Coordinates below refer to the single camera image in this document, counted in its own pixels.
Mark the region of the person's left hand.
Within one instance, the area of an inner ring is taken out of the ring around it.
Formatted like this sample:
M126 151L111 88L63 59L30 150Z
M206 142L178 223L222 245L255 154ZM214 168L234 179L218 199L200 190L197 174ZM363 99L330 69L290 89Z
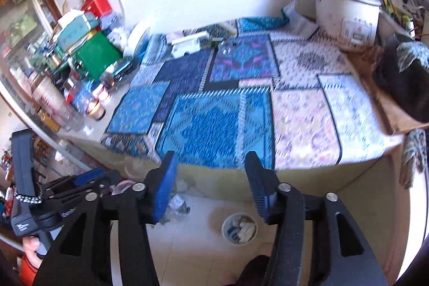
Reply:
M26 236L23 238L23 249L28 260L36 265L42 262L42 259L38 256L37 250L39 249L40 241L39 238L34 236Z

